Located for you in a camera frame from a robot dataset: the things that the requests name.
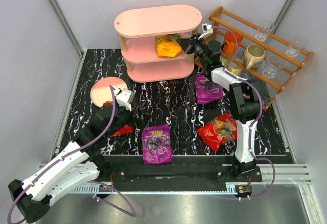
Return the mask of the clear glass middle shelf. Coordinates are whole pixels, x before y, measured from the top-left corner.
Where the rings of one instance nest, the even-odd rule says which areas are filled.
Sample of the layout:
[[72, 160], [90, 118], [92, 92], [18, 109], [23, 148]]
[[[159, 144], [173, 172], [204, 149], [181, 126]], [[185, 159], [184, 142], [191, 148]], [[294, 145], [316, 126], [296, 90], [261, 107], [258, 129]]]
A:
[[262, 70], [264, 77], [268, 79], [274, 78], [279, 71], [281, 71], [286, 66], [286, 60], [278, 55], [270, 55], [267, 58], [265, 66]]

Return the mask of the small clear glass bottom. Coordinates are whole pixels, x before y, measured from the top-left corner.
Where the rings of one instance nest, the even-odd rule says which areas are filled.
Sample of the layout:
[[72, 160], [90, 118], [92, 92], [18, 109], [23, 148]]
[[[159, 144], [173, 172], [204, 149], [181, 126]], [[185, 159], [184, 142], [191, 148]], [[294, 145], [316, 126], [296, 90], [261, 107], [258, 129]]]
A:
[[245, 80], [250, 79], [250, 76], [245, 72], [240, 73], [239, 77], [242, 78], [242, 79], [245, 79]]

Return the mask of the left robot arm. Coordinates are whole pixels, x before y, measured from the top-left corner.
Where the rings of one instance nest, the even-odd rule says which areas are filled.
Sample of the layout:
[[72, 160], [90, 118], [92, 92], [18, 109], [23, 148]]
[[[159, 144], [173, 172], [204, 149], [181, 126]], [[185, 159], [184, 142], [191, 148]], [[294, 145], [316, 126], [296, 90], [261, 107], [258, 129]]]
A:
[[130, 104], [104, 104], [66, 147], [29, 178], [13, 180], [8, 189], [27, 223], [44, 217], [50, 207], [74, 188], [90, 181], [113, 180], [117, 167], [102, 155], [108, 138], [135, 128]]

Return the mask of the beige round mug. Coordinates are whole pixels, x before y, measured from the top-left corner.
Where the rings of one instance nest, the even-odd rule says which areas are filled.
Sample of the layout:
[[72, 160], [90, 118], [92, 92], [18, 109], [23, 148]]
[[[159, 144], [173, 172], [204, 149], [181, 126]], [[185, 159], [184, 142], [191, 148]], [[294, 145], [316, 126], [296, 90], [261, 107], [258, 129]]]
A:
[[247, 70], [258, 67], [264, 60], [265, 49], [259, 45], [249, 45], [243, 52], [242, 60]]

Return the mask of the clear glass top right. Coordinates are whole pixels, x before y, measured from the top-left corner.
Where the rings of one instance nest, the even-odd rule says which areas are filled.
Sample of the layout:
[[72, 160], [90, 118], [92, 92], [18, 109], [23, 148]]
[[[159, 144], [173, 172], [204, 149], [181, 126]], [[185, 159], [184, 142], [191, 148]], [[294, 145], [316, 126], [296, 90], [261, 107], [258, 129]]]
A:
[[291, 39], [289, 46], [286, 50], [286, 55], [295, 58], [306, 47], [308, 41], [301, 36], [295, 36]]

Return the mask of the purple candy bag back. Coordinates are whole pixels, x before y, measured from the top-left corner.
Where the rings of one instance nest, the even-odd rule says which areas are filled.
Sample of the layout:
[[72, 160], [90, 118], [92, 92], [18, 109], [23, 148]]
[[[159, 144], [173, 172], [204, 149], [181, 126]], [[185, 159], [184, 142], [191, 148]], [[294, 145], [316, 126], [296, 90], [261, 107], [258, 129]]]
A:
[[195, 79], [195, 94], [198, 104], [209, 104], [224, 97], [223, 88], [204, 75], [197, 74]]

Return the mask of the pink three-tier shelf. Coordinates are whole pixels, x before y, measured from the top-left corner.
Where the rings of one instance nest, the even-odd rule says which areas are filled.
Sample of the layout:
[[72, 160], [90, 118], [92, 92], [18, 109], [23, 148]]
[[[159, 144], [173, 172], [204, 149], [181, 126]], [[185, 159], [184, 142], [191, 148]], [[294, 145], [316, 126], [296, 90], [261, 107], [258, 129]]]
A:
[[202, 22], [200, 11], [190, 5], [170, 5], [127, 10], [114, 20], [122, 56], [131, 80], [138, 83], [183, 79], [194, 70], [194, 55], [160, 57], [155, 38], [179, 34], [189, 38]]

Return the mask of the red candy bag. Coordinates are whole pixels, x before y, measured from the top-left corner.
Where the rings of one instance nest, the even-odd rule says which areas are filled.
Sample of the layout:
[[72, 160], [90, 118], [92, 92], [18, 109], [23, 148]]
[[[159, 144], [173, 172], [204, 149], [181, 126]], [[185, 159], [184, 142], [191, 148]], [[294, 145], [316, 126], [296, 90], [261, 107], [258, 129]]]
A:
[[134, 131], [132, 112], [123, 106], [105, 102], [99, 110], [101, 117], [101, 129], [106, 130], [105, 136], [117, 137]]
[[237, 123], [229, 114], [224, 113], [199, 128], [197, 133], [216, 152], [221, 145], [237, 139]]

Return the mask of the purple candy bag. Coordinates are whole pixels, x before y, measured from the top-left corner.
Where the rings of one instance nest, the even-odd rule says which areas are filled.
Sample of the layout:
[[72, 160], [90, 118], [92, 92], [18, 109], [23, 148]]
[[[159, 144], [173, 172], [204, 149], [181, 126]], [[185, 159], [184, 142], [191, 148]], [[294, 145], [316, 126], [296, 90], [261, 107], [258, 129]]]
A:
[[195, 94], [198, 104], [209, 104], [224, 97], [223, 88], [204, 75], [197, 74], [195, 79]]
[[173, 161], [170, 127], [168, 124], [147, 127], [142, 131], [143, 162], [159, 165]]

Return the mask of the clear glass top left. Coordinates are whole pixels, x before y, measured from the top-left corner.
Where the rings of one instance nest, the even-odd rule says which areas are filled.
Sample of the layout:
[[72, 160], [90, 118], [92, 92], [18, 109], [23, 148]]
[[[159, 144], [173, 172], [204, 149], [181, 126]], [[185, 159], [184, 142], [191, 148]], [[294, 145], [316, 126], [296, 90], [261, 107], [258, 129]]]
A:
[[268, 21], [268, 20], [263, 20], [260, 22], [257, 28], [257, 32], [255, 34], [255, 38], [261, 42], [264, 42], [272, 30], [274, 29], [274, 23]]

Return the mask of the cream yellow mug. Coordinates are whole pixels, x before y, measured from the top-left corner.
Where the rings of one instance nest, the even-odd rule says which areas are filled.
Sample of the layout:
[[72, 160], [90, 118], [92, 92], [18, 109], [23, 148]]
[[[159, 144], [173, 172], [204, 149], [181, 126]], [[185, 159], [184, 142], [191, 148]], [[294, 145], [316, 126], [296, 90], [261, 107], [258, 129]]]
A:
[[239, 76], [242, 73], [243, 68], [235, 63], [230, 63], [227, 67], [228, 71], [234, 75]]

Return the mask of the orange mug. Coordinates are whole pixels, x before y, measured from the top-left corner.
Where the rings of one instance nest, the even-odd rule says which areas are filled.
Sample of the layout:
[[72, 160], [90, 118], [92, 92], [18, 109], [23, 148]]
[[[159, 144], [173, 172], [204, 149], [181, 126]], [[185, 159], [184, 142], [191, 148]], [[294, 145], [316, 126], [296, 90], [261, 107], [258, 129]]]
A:
[[223, 44], [221, 45], [221, 48], [224, 52], [228, 54], [234, 54], [238, 47], [240, 46], [241, 41], [243, 40], [243, 36], [233, 32], [227, 32], [224, 36]]

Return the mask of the purple candy bag front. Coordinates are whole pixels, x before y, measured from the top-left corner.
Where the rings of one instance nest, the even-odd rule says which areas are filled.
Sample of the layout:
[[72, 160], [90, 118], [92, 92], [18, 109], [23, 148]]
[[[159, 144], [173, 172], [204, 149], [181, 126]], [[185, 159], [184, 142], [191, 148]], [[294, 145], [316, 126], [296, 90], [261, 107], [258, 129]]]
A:
[[159, 165], [173, 161], [170, 127], [168, 124], [147, 127], [142, 131], [143, 162]]

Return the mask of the orange candy bag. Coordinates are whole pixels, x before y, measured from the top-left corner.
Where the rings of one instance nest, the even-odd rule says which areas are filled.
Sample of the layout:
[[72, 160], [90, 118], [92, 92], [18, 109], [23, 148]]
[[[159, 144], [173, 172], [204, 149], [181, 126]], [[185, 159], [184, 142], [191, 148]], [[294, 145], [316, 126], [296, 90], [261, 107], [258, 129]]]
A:
[[175, 58], [182, 53], [182, 47], [177, 42], [180, 34], [168, 34], [155, 37], [155, 48], [159, 57]]

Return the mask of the pink round plate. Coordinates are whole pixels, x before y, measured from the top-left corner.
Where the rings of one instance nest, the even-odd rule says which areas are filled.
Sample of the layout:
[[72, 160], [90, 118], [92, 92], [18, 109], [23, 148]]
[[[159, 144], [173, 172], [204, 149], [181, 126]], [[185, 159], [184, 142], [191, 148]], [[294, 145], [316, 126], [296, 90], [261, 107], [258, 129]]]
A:
[[127, 84], [117, 77], [106, 77], [97, 81], [90, 92], [90, 98], [94, 105], [101, 108], [106, 103], [112, 103], [110, 87], [127, 88]]

